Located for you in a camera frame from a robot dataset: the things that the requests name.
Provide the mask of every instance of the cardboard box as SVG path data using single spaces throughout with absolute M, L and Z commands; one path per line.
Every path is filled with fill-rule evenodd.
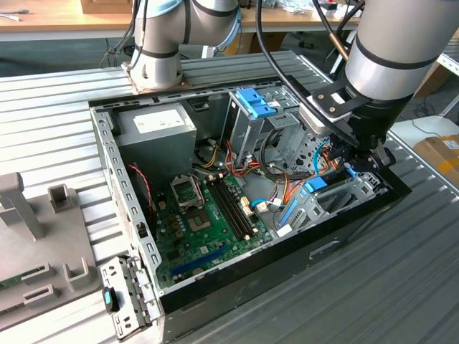
M 459 187 L 459 135 L 426 138 L 416 143 L 415 152 Z

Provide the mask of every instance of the white label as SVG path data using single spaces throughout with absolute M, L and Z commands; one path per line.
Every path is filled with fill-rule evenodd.
M 272 108 L 280 108 L 280 104 L 277 100 L 274 100 L 272 102 L 269 102 L 268 105 Z
M 177 110 L 166 110 L 160 113 L 149 113 L 134 117 L 134 123 L 140 134 L 184 125 Z
M 283 237 L 284 235 L 290 233 L 291 231 L 292 231 L 292 227 L 290 227 L 290 224 L 286 224 L 284 227 L 278 230 L 278 236 Z
M 443 143 L 446 144 L 449 149 L 459 149 L 459 145 L 456 143 L 456 141 L 444 140 Z

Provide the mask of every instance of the red wire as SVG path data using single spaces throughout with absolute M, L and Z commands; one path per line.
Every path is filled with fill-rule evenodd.
M 150 214 L 153 213 L 153 198 L 151 197 L 151 189 L 150 189 L 150 184 L 148 183 L 148 179 L 145 177 L 145 175 L 142 173 L 141 170 L 136 168 L 134 165 L 128 165 L 130 168 L 132 168 L 135 172 L 137 172 L 145 182 L 146 190 L 148 191 L 148 207 L 150 209 Z

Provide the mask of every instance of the ram slot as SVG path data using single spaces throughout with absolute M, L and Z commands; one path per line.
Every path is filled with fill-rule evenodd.
M 253 235 L 253 230 L 249 224 L 249 221 L 245 217 L 244 213 L 242 213 L 239 204 L 232 198 L 231 193 L 228 191 L 226 185 L 222 181 L 217 185 L 217 190 L 224 197 L 224 199 L 229 200 L 228 204 L 232 208 L 234 214 L 236 215 L 237 220 L 239 221 L 240 226 L 244 231 L 244 235 L 248 235 L 249 237 L 251 237 Z
M 208 186 L 225 219 L 229 222 L 235 236 L 242 240 L 246 235 L 253 234 L 252 228 L 247 222 L 239 206 L 233 200 L 226 186 L 221 181 L 213 182 Z

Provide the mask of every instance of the blue tab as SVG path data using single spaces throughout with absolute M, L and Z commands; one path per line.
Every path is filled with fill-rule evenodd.
M 352 168 L 347 167 L 346 170 L 349 172 L 349 174 L 351 175 L 352 178 L 356 178 L 357 177 L 357 172 L 354 171 Z
M 255 118 L 262 118 L 276 114 L 276 110 L 270 107 L 262 95 L 253 88 L 245 88 L 236 91 L 236 96 Z
M 317 190 L 320 190 L 321 188 L 325 188 L 326 186 L 327 183 L 321 177 L 315 177 L 313 179 L 310 179 L 309 181 L 306 181 L 304 184 L 304 187 L 310 194 L 316 192 Z
M 282 219 L 280 220 L 279 222 L 279 226 L 283 226 L 284 223 L 287 221 L 288 217 L 292 214 L 294 208 L 298 205 L 298 201 L 296 199 L 293 200 L 292 204 L 290 205 L 290 207 L 288 208 L 287 212 L 285 213 L 285 215 L 282 217 Z
M 110 293 L 109 292 L 105 292 L 105 303 L 108 305 L 110 303 Z

